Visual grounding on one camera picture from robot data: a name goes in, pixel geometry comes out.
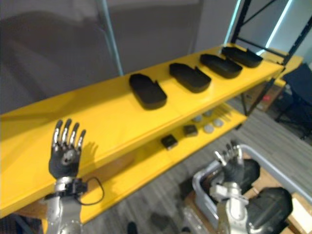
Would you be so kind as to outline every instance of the black metal frame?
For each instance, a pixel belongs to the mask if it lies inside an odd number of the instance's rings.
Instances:
[[[244,5],[242,7],[242,10],[240,12],[240,15],[239,15],[239,18],[238,18],[238,21],[237,21],[237,24],[236,24],[236,27],[235,27],[234,32],[233,32],[231,43],[236,43],[237,40],[240,40],[240,41],[243,41],[243,42],[245,42],[247,44],[253,45],[255,47],[258,47],[260,49],[268,51],[268,52],[270,52],[272,54],[280,56],[280,57],[283,58],[283,62],[281,63],[281,65],[283,65],[285,67],[287,62],[294,55],[294,53],[298,49],[299,45],[302,43],[302,41],[304,40],[304,38],[306,37],[306,35],[310,31],[310,29],[312,28],[312,16],[310,17],[309,21],[307,22],[307,24],[303,28],[302,32],[299,34],[299,37],[297,38],[295,43],[292,45],[292,47],[289,50],[288,54],[284,55],[284,54],[281,54],[281,53],[279,53],[277,51],[274,51],[274,50],[271,50],[269,48],[266,48],[265,46],[258,45],[256,43],[250,41],[250,40],[246,40],[244,38],[239,37],[239,32],[240,32],[241,27],[244,26],[246,23],[248,23],[250,20],[252,20],[255,16],[257,16],[260,12],[262,12],[264,9],[266,9],[269,5],[271,5],[276,0],[271,0],[266,5],[264,5],[262,8],[260,8],[257,12],[255,12],[252,16],[250,16],[247,20],[244,21],[251,1],[252,0],[245,0],[244,1]],[[244,94],[243,93],[241,94],[241,97],[242,97],[241,101],[242,101],[243,108],[244,108],[244,114],[246,116],[249,116],[252,113],[252,111],[255,109],[255,107],[263,99],[263,97],[267,93],[267,91],[273,86],[274,82],[275,82],[275,78],[271,78],[271,80],[265,85],[265,87],[263,88],[263,90],[261,91],[261,93],[259,94],[257,99],[255,100],[255,102],[251,105],[249,110],[247,110],[247,108],[246,108],[246,102],[245,102]]]

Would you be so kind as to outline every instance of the black tray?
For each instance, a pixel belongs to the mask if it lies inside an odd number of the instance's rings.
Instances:
[[[167,95],[157,81],[153,82],[143,74],[130,76],[129,84],[139,103],[147,110],[157,109],[166,104]]]
[[[225,78],[237,77],[243,69],[233,61],[224,60],[216,55],[203,54],[200,56],[200,62]]]
[[[242,51],[235,47],[223,47],[222,54],[224,54],[227,58],[233,59],[247,67],[257,67],[263,60],[262,57],[256,55],[249,49],[247,49],[247,51]]]
[[[211,81],[211,78],[197,67],[193,69],[183,63],[172,63],[169,69],[170,75],[193,93],[200,93],[206,90]]]

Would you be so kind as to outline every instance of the gray wall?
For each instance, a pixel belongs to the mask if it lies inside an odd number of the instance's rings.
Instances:
[[[186,55],[198,0],[108,1],[124,72]],[[117,76],[96,1],[1,1],[1,113]]]
[[[117,75],[95,2],[1,1],[1,112]]]

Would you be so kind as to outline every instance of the robotic hand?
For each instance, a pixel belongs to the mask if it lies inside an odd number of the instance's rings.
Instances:
[[[71,119],[68,119],[66,121],[61,138],[60,128],[63,124],[62,120],[58,121],[54,130],[52,138],[51,158],[49,161],[49,172],[55,179],[60,179],[66,176],[76,177],[78,174],[82,142],[86,134],[86,130],[83,130],[81,132],[78,143],[75,146],[75,139],[79,123],[76,123],[74,125],[69,141],[67,142],[69,126],[71,123]]]
[[[222,164],[224,182],[210,188],[210,195],[218,201],[218,232],[223,234],[247,233],[248,199],[241,194],[239,184],[244,178],[244,160],[242,151],[236,142],[227,144],[227,152],[215,151],[216,158]]]
[[[65,123],[60,137],[62,120],[56,124],[53,137],[49,172],[57,180],[55,191],[46,197],[48,202],[47,234],[80,234],[81,195],[87,191],[87,184],[76,178],[78,174],[82,142],[86,131],[83,130],[75,145],[79,124],[74,125],[69,141],[67,136],[71,119]]]

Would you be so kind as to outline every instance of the shelf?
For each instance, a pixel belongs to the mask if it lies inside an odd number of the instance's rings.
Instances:
[[[286,55],[287,53],[281,50],[277,50],[277,49],[273,49],[270,48],[272,50],[275,50],[281,54]],[[269,61],[272,62],[278,62],[278,63],[282,63],[283,62],[283,58],[280,56],[277,56],[275,54],[272,54],[270,52],[264,51],[261,56]],[[274,82],[275,85],[279,86],[279,87],[284,87],[286,85],[286,81],[283,80],[283,76],[291,71],[293,71],[294,69],[296,69],[303,61],[303,57],[298,56],[298,55],[293,55],[291,57],[291,59],[288,61],[288,63],[285,66],[285,70],[282,71],[277,77],[276,80]]]
[[[78,175],[83,176],[282,69],[262,61],[256,68],[244,67],[234,79],[225,79],[199,64],[200,54],[219,51],[220,47],[215,47],[138,71],[158,80],[168,95],[166,105],[157,110],[146,111],[140,106],[128,84],[130,75],[126,75],[1,115],[0,218],[53,191],[55,180],[48,172],[48,161],[58,119],[70,117],[87,130]],[[172,62],[197,65],[212,78],[210,87],[191,93],[169,75]]]
[[[215,128],[211,134],[205,133],[203,131],[203,126],[217,117],[224,122],[224,125],[220,128]],[[179,126],[162,135],[160,138],[152,140],[146,145],[134,150],[134,163],[116,176],[103,182],[102,185],[105,190],[103,201],[94,206],[83,206],[80,215],[81,221],[86,223],[155,177],[159,176],[164,171],[187,158],[191,153],[204,147],[209,142],[217,139],[245,120],[246,117],[244,115],[240,114],[227,104],[221,104],[214,109],[214,113],[211,117],[203,117],[203,120],[196,124],[198,129],[197,136],[185,137],[182,126]],[[167,151],[160,143],[160,139],[167,134],[172,134],[178,140],[178,145],[169,151]],[[97,176],[102,180],[101,178],[106,176],[106,171],[100,168],[87,175],[85,178],[87,179],[92,176]],[[82,201],[86,203],[93,202],[100,197],[101,190],[100,187],[97,186],[90,192],[86,193],[83,196]]]

